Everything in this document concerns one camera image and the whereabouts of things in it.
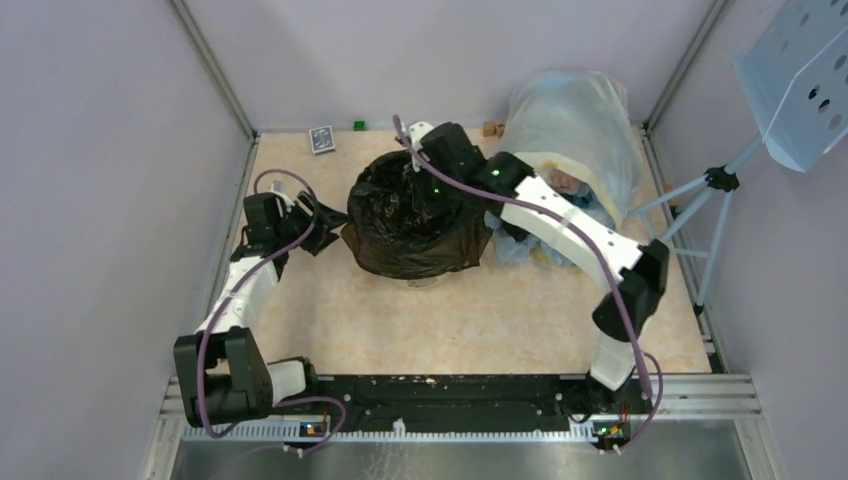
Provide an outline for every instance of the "transparent plastic bag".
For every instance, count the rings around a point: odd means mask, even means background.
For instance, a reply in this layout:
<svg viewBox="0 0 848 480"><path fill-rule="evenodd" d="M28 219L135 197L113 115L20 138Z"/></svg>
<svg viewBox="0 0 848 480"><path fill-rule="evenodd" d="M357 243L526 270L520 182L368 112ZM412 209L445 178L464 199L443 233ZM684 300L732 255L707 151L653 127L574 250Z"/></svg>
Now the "transparent plastic bag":
<svg viewBox="0 0 848 480"><path fill-rule="evenodd" d="M510 95L499 149L543 178L557 168L589 184L618 228L642 175L626 102L624 87L602 73L537 74Z"/></svg>

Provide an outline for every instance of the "gray floor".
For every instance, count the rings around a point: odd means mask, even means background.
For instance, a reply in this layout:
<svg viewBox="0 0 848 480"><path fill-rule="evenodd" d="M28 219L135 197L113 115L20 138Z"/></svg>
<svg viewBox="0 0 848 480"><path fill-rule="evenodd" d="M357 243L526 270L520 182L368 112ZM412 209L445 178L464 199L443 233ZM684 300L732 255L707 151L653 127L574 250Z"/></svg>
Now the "gray floor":
<svg viewBox="0 0 848 480"><path fill-rule="evenodd" d="M268 450L233 463L260 444L195 441L180 446L172 479L750 479L732 422L658 422L640 443L621 457L584 444L339 443L303 460Z"/></svg>

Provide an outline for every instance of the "black trash bag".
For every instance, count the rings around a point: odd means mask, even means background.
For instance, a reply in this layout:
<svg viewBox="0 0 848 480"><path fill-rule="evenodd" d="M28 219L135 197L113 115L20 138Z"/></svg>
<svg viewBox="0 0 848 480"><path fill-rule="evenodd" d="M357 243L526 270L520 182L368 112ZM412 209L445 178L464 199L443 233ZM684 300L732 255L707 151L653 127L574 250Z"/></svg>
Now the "black trash bag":
<svg viewBox="0 0 848 480"><path fill-rule="evenodd" d="M480 265L492 231L483 211L459 203L430 216L408 180L409 152L374 160L347 199L344 239L362 269L399 280L419 280Z"/></svg>

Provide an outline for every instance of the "beige tabletop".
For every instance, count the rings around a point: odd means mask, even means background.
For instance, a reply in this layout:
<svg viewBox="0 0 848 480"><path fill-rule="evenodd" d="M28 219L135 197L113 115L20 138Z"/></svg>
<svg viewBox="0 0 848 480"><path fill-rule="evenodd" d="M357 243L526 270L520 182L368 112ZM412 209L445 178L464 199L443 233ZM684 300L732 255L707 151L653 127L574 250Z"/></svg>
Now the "beige tabletop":
<svg viewBox="0 0 848 480"><path fill-rule="evenodd" d="M468 133L484 153L494 153L497 139ZM292 170L321 202L344 211L357 175L399 149L393 137L389 131L336 133L336 151L315 157L305 133L263 134L253 174ZM293 180L286 185L299 188ZM637 203L653 198L646 162ZM658 210L651 221L658 229L665 224ZM622 233L648 238L635 219ZM446 275L432 289L412 290L361 270L342 240L314 258L296 250L263 310L259 348L268 362L309 357L319 374L585 373L598 344L591 313L602 290L575 267L499 264L491 243L480 263ZM676 257L640 343L664 371L709 371Z"/></svg>

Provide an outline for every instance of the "white wall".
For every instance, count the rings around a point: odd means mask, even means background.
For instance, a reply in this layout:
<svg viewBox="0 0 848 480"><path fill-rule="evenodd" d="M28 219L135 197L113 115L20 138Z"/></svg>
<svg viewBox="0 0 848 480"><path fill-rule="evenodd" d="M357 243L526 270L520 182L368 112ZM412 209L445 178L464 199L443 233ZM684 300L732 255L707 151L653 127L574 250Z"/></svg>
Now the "white wall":
<svg viewBox="0 0 848 480"><path fill-rule="evenodd" d="M782 3L735 2L680 89L656 135L677 184L730 161L755 134L730 62ZM848 470L844 439L831 433L848 427L847 158L843 141L801 174L760 149L739 173L708 299L729 363L753 376L792 478L844 478ZM686 229L700 246L718 203Z"/></svg>
<svg viewBox="0 0 848 480"><path fill-rule="evenodd" d="M131 479L247 144L164 0L0 2L0 476Z"/></svg>
<svg viewBox="0 0 848 480"><path fill-rule="evenodd" d="M708 0L189 0L254 126L505 117L538 70L606 72L645 119Z"/></svg>

